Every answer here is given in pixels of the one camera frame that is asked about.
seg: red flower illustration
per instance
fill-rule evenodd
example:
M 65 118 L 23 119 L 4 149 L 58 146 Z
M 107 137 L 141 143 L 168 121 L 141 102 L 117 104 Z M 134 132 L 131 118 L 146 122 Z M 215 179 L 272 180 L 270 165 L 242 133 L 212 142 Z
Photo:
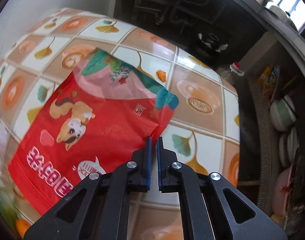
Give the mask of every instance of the red flower illustration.
M 120 80 L 118 80 L 118 82 L 120 83 L 120 85 L 126 84 L 126 78 L 120 78 Z

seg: white wall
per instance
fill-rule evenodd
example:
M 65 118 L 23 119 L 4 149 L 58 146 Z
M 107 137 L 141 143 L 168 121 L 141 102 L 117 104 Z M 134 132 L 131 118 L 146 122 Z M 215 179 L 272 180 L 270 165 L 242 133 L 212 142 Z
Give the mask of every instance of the white wall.
M 0 57 L 38 21 L 63 7 L 113 16 L 115 0 L 9 0 L 0 14 Z

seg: pink heart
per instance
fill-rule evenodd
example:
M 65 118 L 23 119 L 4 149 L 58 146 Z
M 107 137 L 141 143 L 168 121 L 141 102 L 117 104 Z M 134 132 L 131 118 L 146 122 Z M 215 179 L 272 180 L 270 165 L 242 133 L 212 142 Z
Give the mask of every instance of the pink heart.
M 54 146 L 54 138 L 47 130 L 43 129 L 40 133 L 40 143 L 43 146 Z

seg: coffee cup print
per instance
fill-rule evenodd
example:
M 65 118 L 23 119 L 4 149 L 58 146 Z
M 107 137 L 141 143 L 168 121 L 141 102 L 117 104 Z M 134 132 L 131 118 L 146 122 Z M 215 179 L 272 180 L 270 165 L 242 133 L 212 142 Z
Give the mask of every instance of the coffee cup print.
M 220 106 L 216 94 L 194 82 L 181 80 L 177 83 L 179 92 L 186 98 L 187 104 L 202 114 L 213 114 Z

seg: triangular cutout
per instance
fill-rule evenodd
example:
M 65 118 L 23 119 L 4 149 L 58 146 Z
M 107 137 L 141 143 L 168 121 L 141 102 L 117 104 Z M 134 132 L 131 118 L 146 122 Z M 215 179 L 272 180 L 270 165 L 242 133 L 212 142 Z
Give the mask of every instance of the triangular cutout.
M 85 188 L 79 191 L 74 197 L 67 201 L 60 210 L 58 210 L 56 216 L 67 223 L 73 223 L 86 192 L 87 190 Z
M 255 217 L 255 212 L 228 188 L 223 190 L 230 210 L 238 224 Z

